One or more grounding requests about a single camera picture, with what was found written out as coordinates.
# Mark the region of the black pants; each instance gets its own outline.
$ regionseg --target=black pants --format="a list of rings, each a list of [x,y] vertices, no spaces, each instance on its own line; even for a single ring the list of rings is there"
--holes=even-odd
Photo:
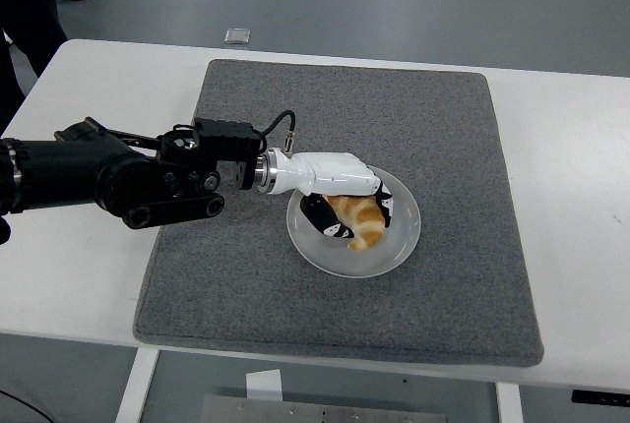
[[[40,76],[61,44],[68,40],[59,25],[55,0],[0,0],[0,27],[29,58]],[[4,41],[0,41],[0,135],[24,101]]]

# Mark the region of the small white object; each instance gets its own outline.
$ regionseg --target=small white object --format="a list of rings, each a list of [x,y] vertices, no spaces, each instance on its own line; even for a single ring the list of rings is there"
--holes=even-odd
[[[225,44],[247,44],[250,32],[245,28],[230,28],[225,33]]]
[[[496,399],[501,423],[523,423],[523,407],[518,385],[497,382]]]
[[[283,401],[283,379],[280,369],[252,372],[245,376],[247,398]]]

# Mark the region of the gray felt mat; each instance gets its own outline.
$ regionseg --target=gray felt mat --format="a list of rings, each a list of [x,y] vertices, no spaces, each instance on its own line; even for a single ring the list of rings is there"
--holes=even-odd
[[[329,275],[289,239],[290,193],[236,191],[224,181],[220,216],[161,229],[138,304],[139,340],[380,361],[540,361],[482,75],[218,60],[197,115],[263,130],[285,109],[297,115],[297,151],[349,151],[408,186],[422,217],[417,247],[378,277]],[[270,146],[282,145],[285,128]]]

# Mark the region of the black cable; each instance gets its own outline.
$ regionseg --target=black cable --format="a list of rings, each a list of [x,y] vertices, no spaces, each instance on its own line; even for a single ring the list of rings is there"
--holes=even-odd
[[[295,112],[292,110],[283,111],[280,115],[276,117],[276,119],[272,122],[271,125],[269,125],[269,127],[266,130],[262,132],[256,132],[258,136],[260,136],[261,141],[263,142],[263,145],[260,149],[260,153],[265,152],[267,150],[267,135],[269,135],[272,131],[274,131],[276,127],[278,126],[278,124],[281,121],[283,121],[283,118],[285,118],[286,116],[289,116],[291,119],[290,126],[288,127],[288,129],[290,131],[295,131]]]
[[[291,125],[289,127],[290,131],[295,131],[295,113],[291,110],[285,110],[283,111],[280,115],[278,115],[276,117],[276,119],[274,120],[274,122],[269,125],[269,128],[267,128],[265,131],[263,131],[261,133],[261,136],[264,138],[267,135],[269,135],[272,131],[274,131],[276,129],[276,127],[278,126],[278,124],[283,121],[283,118],[285,118],[286,116],[290,116],[291,117]]]
[[[5,396],[7,396],[8,398],[12,398],[13,400],[18,401],[19,403],[21,403],[22,405],[27,406],[31,410],[36,411],[37,413],[39,413],[41,416],[43,416],[50,423],[55,423],[52,420],[52,418],[50,418],[48,415],[46,415],[43,411],[39,410],[38,408],[35,408],[30,403],[27,403],[27,402],[23,401],[21,398],[17,398],[15,395],[11,395],[10,393],[4,392],[2,390],[0,390],[0,393],[5,395]]]

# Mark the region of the metal plate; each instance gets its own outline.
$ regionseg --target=metal plate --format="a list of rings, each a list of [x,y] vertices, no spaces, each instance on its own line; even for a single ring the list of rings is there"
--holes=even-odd
[[[206,395],[199,423],[446,423],[446,416]]]

